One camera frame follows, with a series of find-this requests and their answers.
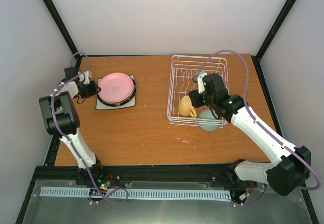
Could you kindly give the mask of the green ceramic bowl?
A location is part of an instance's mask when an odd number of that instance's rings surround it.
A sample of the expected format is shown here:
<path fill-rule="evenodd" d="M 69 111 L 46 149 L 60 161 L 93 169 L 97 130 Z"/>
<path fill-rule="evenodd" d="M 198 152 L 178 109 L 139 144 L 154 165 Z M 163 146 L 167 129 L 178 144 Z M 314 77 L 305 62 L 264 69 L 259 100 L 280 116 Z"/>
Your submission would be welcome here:
<path fill-rule="evenodd" d="M 202 110 L 197 116 L 199 127 L 209 132 L 219 129 L 220 123 L 216 122 L 216 116 L 210 109 Z"/>

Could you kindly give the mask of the yellow ceramic mug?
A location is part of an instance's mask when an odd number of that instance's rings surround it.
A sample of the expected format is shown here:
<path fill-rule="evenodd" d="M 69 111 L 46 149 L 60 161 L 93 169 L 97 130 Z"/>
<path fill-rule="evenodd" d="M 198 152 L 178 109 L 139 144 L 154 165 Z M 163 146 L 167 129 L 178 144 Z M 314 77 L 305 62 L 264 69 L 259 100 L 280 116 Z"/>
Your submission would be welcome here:
<path fill-rule="evenodd" d="M 189 96 L 184 96 L 179 101 L 178 113 L 184 117 L 192 117 L 192 118 L 197 117 L 196 110 L 193 107 Z"/>

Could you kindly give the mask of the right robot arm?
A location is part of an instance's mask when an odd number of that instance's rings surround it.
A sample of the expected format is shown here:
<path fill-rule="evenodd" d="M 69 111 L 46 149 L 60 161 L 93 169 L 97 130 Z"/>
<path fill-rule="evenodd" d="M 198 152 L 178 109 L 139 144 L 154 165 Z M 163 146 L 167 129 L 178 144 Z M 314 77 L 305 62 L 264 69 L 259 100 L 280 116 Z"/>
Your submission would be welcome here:
<path fill-rule="evenodd" d="M 188 93 L 192 105 L 195 108 L 205 105 L 239 128 L 270 160 L 269 163 L 235 161 L 228 174 L 231 182 L 249 180 L 264 183 L 277 194 L 287 196 L 310 177 L 311 152 L 307 147 L 296 147 L 283 139 L 244 104 L 243 98 L 229 95 L 217 73 L 200 72 L 194 81 L 198 83 L 198 89 Z"/>

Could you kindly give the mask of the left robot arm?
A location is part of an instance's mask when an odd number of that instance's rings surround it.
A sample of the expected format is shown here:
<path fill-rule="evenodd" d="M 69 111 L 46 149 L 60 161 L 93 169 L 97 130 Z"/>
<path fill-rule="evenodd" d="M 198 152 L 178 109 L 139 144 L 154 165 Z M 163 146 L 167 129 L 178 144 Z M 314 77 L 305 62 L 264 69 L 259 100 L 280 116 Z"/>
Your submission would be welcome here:
<path fill-rule="evenodd" d="M 75 67 L 65 70 L 65 79 L 51 95 L 38 102 L 46 131 L 63 142 L 77 161 L 79 181 L 84 184 L 102 184 L 105 171 L 94 152 L 90 150 L 80 132 L 80 120 L 73 99 L 87 99 L 100 92 L 90 71 Z"/>

